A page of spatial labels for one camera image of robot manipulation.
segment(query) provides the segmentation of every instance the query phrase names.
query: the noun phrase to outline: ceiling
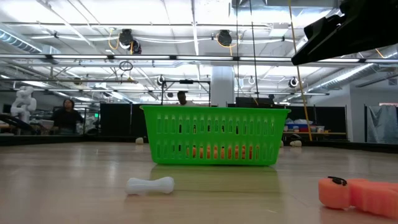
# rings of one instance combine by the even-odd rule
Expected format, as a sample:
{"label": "ceiling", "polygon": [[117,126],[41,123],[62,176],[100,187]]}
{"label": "ceiling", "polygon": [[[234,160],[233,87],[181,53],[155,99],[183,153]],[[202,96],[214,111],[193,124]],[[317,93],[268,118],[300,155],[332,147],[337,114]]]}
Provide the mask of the ceiling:
{"label": "ceiling", "polygon": [[[50,45],[62,54],[129,54],[120,47],[113,50],[107,38],[117,38],[121,29],[132,29],[134,38],[138,38],[141,44],[142,55],[252,57],[255,52],[257,57],[291,57],[294,54],[292,29],[289,8],[285,2],[252,0],[252,16],[248,1],[240,2],[241,7],[236,9],[230,7],[231,0],[58,0],[49,1],[52,12],[36,0],[2,0],[0,22],[31,41],[32,44]],[[294,1],[293,22],[298,46],[304,38],[305,26],[329,13],[339,13],[333,8],[334,3],[333,0]],[[66,26],[65,22],[71,24],[73,28]],[[233,40],[236,41],[237,36],[241,39],[239,45],[231,48],[231,51],[229,48],[220,47],[215,40],[221,29],[228,29]],[[76,32],[88,39],[90,44],[81,39]],[[116,46],[116,41],[110,40],[110,44]],[[0,53],[22,54],[25,52],[0,41]],[[362,52],[361,56],[369,57],[374,54],[373,51]],[[357,57],[357,55],[346,56],[346,58],[350,57]],[[23,63],[28,67],[30,67],[29,63],[32,63],[30,60],[15,60],[14,62]],[[115,70],[107,66],[68,67],[64,71],[62,70],[66,66],[59,66],[54,67],[54,72],[60,73],[57,78],[61,79],[75,77],[98,80],[116,77],[120,79],[123,74],[123,79],[130,76],[139,84],[108,83],[106,87],[114,90],[158,90],[156,80],[160,75],[169,80],[210,80],[212,66],[214,65],[209,63],[188,63],[175,68],[133,68],[130,72],[124,73],[122,71],[115,73]],[[232,66],[236,78],[240,80],[242,91],[253,91],[256,85],[250,84],[249,81],[256,76],[259,91],[297,91],[287,87],[289,79],[297,77],[296,67],[277,63],[256,67],[240,65],[238,73],[238,66],[236,64]],[[47,77],[51,72],[50,67],[30,68]],[[304,86],[309,86],[342,68],[303,66],[300,67],[300,75]],[[87,86],[86,83],[80,86],[69,83],[68,87],[90,89],[92,86]],[[203,90],[203,87],[174,84],[170,90]],[[133,101],[155,101],[154,96],[147,93],[124,93],[124,96]],[[90,97],[98,99],[103,96],[95,93]],[[208,94],[188,94],[188,98],[204,101],[208,99]],[[176,100],[176,97],[168,98],[168,100]]]}

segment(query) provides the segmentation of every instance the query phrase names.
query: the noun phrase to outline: dark shirt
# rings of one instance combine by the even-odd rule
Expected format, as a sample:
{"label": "dark shirt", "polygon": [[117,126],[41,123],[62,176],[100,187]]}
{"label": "dark shirt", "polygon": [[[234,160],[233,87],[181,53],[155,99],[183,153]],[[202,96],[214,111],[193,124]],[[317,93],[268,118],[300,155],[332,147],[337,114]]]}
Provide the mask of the dark shirt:
{"label": "dark shirt", "polygon": [[83,122],[83,118],[77,110],[67,112],[64,108],[54,112],[51,120],[54,121],[55,127],[71,129],[73,132],[76,131],[76,122]]}

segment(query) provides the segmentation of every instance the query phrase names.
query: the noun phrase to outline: white dog bone toy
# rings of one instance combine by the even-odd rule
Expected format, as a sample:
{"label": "white dog bone toy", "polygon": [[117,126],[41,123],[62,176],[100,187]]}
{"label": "white dog bone toy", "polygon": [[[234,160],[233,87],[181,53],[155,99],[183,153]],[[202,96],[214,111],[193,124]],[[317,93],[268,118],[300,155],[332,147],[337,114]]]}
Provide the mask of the white dog bone toy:
{"label": "white dog bone toy", "polygon": [[171,177],[163,177],[157,180],[141,180],[130,178],[127,181],[124,191],[131,194],[144,195],[146,192],[162,192],[169,194],[174,189],[174,179]]}

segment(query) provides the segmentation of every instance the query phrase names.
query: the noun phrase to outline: person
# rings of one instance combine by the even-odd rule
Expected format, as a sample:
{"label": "person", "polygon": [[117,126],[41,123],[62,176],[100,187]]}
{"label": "person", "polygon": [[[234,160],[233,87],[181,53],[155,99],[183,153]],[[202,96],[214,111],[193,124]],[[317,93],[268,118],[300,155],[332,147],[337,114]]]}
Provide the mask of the person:
{"label": "person", "polygon": [[196,106],[192,101],[187,101],[187,96],[185,96],[184,91],[179,91],[177,93],[177,98],[181,106]]}
{"label": "person", "polygon": [[63,108],[53,113],[51,120],[54,121],[54,129],[58,130],[59,134],[75,134],[76,123],[83,122],[83,118],[74,107],[73,100],[64,100]]}

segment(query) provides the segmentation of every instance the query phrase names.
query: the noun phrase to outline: white robot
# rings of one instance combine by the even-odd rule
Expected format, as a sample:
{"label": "white robot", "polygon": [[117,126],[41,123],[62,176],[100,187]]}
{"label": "white robot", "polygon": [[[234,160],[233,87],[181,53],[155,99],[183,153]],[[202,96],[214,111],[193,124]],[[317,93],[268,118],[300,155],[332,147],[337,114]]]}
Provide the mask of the white robot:
{"label": "white robot", "polygon": [[30,112],[36,110],[36,99],[32,98],[34,89],[31,86],[22,86],[17,91],[17,98],[11,105],[11,115],[29,123]]}

